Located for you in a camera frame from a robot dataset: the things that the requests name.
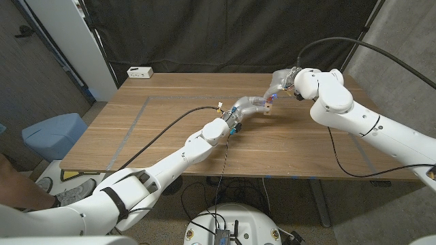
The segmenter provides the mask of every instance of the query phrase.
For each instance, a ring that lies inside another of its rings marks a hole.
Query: wooden table
[[[155,73],[151,79],[127,79],[89,126],[61,168],[113,172],[187,110],[205,106],[229,109],[242,96],[263,96],[272,74]],[[345,86],[354,99],[378,111],[349,76]],[[230,137],[225,176],[353,179],[336,163],[327,128],[314,122],[311,100],[297,101],[285,93],[274,100],[272,115],[256,114]],[[193,112],[164,133],[130,167],[148,167],[183,146],[192,133],[218,117],[216,110]],[[332,129],[338,158],[353,174],[371,174],[401,164],[350,134]],[[225,139],[207,160],[184,174],[218,176],[223,169]],[[408,170],[384,174],[378,180],[415,180]]]

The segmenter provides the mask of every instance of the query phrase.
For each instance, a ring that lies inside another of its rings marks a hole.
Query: gray wall
[[[387,0],[364,40],[436,81],[436,1]],[[436,91],[390,59],[359,47],[345,70],[385,116],[436,137]]]

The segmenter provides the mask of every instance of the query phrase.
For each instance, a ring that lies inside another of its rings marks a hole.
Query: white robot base
[[[215,236],[211,232],[189,223],[183,244],[238,244],[234,239],[235,232],[240,244],[281,244],[279,230],[274,221],[251,206],[242,203],[223,203],[217,205],[217,214],[217,221],[221,230],[228,230],[227,235],[224,235],[224,237],[227,236],[230,239],[219,238],[219,241],[215,241]],[[225,233],[224,231],[215,230],[215,206],[199,213],[192,221],[214,233]]]

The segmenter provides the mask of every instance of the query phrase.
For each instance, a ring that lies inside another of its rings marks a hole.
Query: blue bin
[[[51,162],[63,159],[87,128],[79,114],[71,113],[27,127],[21,134],[27,147]]]

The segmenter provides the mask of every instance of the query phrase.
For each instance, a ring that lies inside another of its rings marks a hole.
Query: power strip
[[[127,74],[129,78],[151,78],[153,69],[151,67],[130,67]]]

